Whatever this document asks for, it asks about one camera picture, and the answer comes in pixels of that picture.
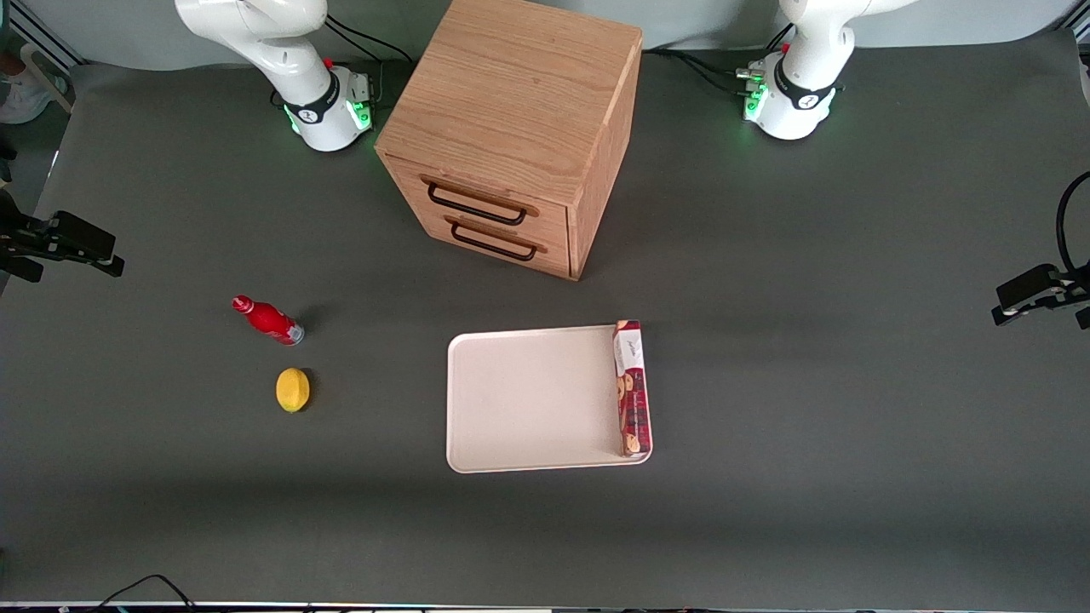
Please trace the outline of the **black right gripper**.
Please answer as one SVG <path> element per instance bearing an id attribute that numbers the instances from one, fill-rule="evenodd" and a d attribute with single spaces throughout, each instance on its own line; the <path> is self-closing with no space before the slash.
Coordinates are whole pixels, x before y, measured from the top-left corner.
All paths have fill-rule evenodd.
<path id="1" fill-rule="evenodd" d="M 116 237 L 69 212 L 39 220 L 1 192 L 1 271 L 25 283 L 43 279 L 43 264 L 26 257 L 77 261 L 121 277 L 125 261 L 114 253 Z"/>

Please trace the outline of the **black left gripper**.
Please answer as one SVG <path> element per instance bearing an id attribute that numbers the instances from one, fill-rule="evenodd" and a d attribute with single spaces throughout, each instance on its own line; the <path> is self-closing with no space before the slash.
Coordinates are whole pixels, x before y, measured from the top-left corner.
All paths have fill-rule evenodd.
<path id="1" fill-rule="evenodd" d="M 1001 284 L 995 291 L 998 304 L 991 315 L 996 326 L 1004 326 L 1015 318 L 1038 309 L 1070 309 L 1089 300 L 1089 263 L 1078 267 L 1058 269 L 1053 264 L 1040 264 L 1024 274 Z M 1090 306 L 1075 314 L 1081 330 L 1090 330 Z"/>

